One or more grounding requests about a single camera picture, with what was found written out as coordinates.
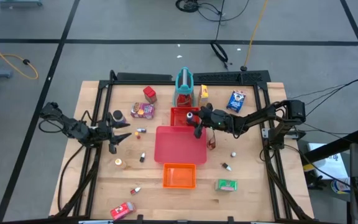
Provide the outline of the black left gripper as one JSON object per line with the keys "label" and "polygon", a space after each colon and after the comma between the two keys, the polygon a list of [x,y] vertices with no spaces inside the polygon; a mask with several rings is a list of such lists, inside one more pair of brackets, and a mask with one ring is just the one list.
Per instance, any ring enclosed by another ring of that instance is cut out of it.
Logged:
{"label": "black left gripper", "polygon": [[97,122],[99,129],[99,137],[103,141],[109,141],[109,152],[116,154],[116,145],[119,145],[125,138],[129,137],[131,133],[114,135],[113,129],[125,128],[130,126],[128,123],[116,123],[112,114],[107,112],[105,118]]}

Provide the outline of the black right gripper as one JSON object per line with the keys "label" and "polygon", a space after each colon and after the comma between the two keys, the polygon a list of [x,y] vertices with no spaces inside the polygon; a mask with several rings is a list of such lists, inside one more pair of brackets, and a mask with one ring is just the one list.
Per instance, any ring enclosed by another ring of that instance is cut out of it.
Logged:
{"label": "black right gripper", "polygon": [[202,106],[199,110],[194,110],[193,115],[199,118],[196,121],[187,121],[189,126],[194,126],[194,136],[199,139],[203,128],[211,128],[213,130],[232,132],[232,116],[223,110],[215,110],[211,103]]}

